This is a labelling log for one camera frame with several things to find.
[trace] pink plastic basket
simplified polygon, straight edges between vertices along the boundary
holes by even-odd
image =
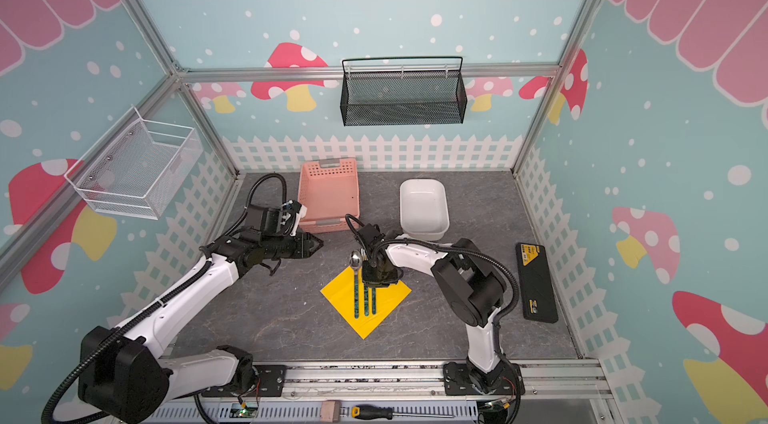
[[[305,232],[348,230],[344,216],[360,217],[360,188],[354,159],[305,162],[299,179],[299,202],[307,207],[300,227]]]

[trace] black wire mesh basket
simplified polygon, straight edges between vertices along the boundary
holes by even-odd
[[[464,122],[461,57],[360,58],[341,64],[345,126]]]

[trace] metal spoon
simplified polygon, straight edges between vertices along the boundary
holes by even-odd
[[[355,274],[355,319],[360,318],[360,291],[359,291],[359,284],[358,275],[360,274],[360,268],[362,267],[362,256],[360,255],[360,251],[354,250],[352,251],[350,255],[350,267],[352,268],[352,271],[354,271]]]

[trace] mushroom illustration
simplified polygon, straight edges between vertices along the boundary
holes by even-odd
[[[672,309],[688,332],[704,345],[712,362],[683,365],[715,419],[746,424],[768,416],[768,326],[761,320],[696,294],[677,291]]]
[[[14,224],[6,226],[5,233],[13,234],[23,226],[64,184],[64,172],[76,163],[74,159],[46,160],[16,174],[8,183]],[[49,291],[64,274],[72,243],[91,260],[99,260],[117,232],[114,218],[97,214],[81,201],[22,268],[24,286],[32,294]]]
[[[503,95],[508,98],[514,93],[510,78],[476,78],[465,86],[467,98],[474,98],[471,111],[484,112],[491,108],[491,95]]]
[[[192,86],[192,90],[204,108],[210,109],[210,103],[213,101],[214,109],[219,114],[235,112],[235,106],[227,96],[235,95],[238,98],[246,96],[243,88],[236,82],[198,82]]]
[[[29,314],[29,304],[0,305],[0,342]],[[32,346],[0,346],[0,390],[7,391],[32,360]]]
[[[584,101],[587,98],[588,77],[587,55],[583,50],[579,49],[576,61],[571,67],[571,72],[565,76],[565,83],[563,83],[563,87],[560,88],[560,92],[554,99],[552,109],[549,110],[548,117],[552,124],[560,124],[560,112],[562,111],[563,104],[566,102],[571,110],[571,117],[574,121],[579,119],[581,111],[584,109]],[[540,97],[544,94],[547,81],[547,78],[542,76],[531,79],[520,89],[520,97],[523,99]]]
[[[325,63],[311,50],[294,44],[282,42],[277,45],[264,67],[267,68],[325,68]],[[250,92],[263,101],[272,99],[286,93],[288,96],[288,110],[293,112],[312,111],[317,103],[310,95],[309,84],[324,88],[334,88],[337,81],[286,81],[286,82],[255,82]]]
[[[616,248],[626,265],[635,269],[646,254],[656,269],[662,284],[668,284],[677,273],[680,264],[680,238],[672,218],[661,212],[633,208],[614,208],[616,228],[627,233],[627,239],[616,243]]]

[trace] black tool box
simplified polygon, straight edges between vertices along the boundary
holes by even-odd
[[[543,323],[558,322],[558,305],[544,246],[517,243],[514,252],[518,258],[523,317]]]

